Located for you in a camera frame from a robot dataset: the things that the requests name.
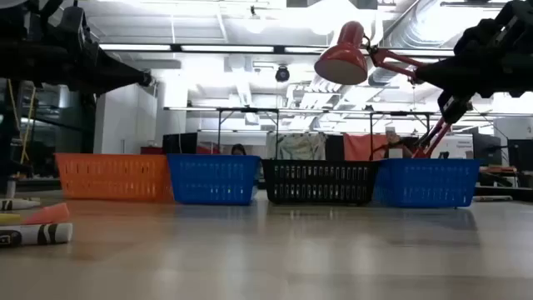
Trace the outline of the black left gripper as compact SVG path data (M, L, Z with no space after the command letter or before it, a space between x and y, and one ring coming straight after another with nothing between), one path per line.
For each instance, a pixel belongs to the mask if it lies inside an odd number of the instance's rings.
M106 93L109 89L138 84L149 87L152 75L116 60L91 38L85 16L62 16L56 26L56 84L85 93Z

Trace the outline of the blue plastic basket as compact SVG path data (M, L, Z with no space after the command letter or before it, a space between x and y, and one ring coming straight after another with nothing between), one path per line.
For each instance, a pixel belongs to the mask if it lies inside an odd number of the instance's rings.
M260 162L252 155L168 154L174 200L248 206L255 196Z
M480 163L475 159L382 160L373 201L394 208L463 208L471 205Z

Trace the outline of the orange crayon stub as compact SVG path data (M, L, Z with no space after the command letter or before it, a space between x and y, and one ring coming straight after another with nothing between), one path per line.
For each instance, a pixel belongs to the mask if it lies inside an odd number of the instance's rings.
M70 217L70 212L66 203L59 203L48 207L43 207L25 218L24 225L63 223Z

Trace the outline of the black folding table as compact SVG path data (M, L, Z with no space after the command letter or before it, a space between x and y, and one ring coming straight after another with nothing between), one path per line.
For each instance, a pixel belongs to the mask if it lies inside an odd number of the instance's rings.
M222 124L225 122L227 117L230 117L233 113L264 113L268 117L270 117L271 113L274 113L276 115L276 119L272 119L271 121L274 123L276 127L276 146L275 146L275 159L278 159L278 148L279 148L279 122L280 122L280 110L278 108L262 108L262 107L217 107L216 111L218 112L218 124L217 124L217 147L219 150L221 150L221 137L222 137ZM222 118L222 114L224 112L229 112L226 118Z
M418 138L416 141L416 150L413 153L414 158L429 158L430 151L429 146L431 143L431 116L433 115L433 112L412 112L412 111L372 111L369 114L369 120L370 120L370 155L369 160L374 160L374 126L377 124L377 122L381 119L383 119L385 116L388 117L409 117L412 116L415 120L419 121L421 124L423 124L426 127L426 132Z

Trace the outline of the black monitor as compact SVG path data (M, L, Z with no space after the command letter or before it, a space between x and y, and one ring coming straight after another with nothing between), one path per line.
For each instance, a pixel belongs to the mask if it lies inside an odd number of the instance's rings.
M509 139L507 149L512 167L521 172L533 172L533 139Z
M197 153L197 133L176 133L163 136L162 151L165 154L196 154Z
M474 133L473 151L474 159L477 159L481 166L498 166L502 163L501 139L499 137Z

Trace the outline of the ceiling light strip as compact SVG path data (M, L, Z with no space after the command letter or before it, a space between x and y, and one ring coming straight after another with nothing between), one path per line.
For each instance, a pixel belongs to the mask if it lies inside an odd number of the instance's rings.
M104 51L126 53L273 53L273 54L309 54L315 55L325 50L325 47L300 46L261 46L261 45L232 45L232 44L119 44L103 43L100 47Z

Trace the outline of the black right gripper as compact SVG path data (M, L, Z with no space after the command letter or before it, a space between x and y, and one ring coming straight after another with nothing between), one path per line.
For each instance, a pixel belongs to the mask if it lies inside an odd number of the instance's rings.
M533 22L482 19L466 29L453 48L466 68L477 71L474 84L485 96L505 92L514 98L533 92ZM415 70L418 79L457 96L456 57L426 64Z

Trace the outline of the grey cloth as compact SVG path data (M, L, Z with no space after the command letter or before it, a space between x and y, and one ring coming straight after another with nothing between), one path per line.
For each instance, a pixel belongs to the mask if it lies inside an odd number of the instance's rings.
M280 160L325 160L326 136L322 133L268 133L266 157Z

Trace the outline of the black plastic basket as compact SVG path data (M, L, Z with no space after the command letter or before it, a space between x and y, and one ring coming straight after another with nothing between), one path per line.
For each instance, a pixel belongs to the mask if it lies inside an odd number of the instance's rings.
M378 168L368 161L262 161L267 197L277 205L367 205Z

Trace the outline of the orange plastic basket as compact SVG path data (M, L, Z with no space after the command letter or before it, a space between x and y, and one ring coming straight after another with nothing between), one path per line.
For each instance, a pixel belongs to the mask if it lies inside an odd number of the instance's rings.
M71 199L170 203L164 155L58 153L63 196Z

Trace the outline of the orange cloth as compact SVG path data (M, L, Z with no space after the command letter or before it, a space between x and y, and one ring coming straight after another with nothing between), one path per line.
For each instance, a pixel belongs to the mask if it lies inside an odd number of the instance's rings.
M344 158L347 161L368 161L371 156L371 140L373 140L374 160L383 159L385 150L378 148L387 144L385 135L343 135Z

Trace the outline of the red desk lamp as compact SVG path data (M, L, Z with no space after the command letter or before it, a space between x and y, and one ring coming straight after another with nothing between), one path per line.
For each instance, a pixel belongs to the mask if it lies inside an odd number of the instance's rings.
M321 54L314 69L320 77L332 83L341 85L363 83L368 78L368 69L362 49L367 51L374 66L406 75L414 83L419 80L416 71L391 65L385 60L391 58L414 69L426 65L424 62L370 44L369 38L364 33L364 27L359 22L350 21L342 26L336 44Z

